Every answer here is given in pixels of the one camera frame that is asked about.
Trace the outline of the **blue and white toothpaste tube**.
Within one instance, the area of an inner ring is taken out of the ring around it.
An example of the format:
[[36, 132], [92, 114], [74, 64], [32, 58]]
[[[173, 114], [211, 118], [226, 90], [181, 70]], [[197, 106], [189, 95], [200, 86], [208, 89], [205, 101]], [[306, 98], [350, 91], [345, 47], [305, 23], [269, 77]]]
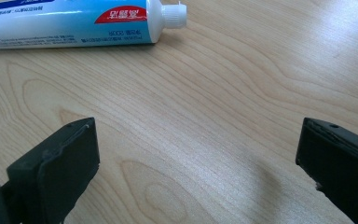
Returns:
[[7, 0], [0, 2], [0, 49], [154, 44], [186, 18], [186, 5], [161, 0]]

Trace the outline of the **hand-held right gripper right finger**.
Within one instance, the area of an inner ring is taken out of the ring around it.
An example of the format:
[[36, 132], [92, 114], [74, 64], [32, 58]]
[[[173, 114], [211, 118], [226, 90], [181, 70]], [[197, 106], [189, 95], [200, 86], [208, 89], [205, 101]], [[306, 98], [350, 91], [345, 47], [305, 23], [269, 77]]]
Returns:
[[358, 224], [358, 135], [336, 124], [303, 120], [296, 164], [339, 210]]

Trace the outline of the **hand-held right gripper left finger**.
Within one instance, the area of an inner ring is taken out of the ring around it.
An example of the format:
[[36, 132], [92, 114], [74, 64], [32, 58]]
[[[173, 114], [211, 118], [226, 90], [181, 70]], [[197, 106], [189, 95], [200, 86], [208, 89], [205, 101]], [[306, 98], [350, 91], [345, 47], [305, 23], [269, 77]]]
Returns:
[[61, 127], [7, 168], [15, 224], [62, 224], [100, 164], [95, 119]]

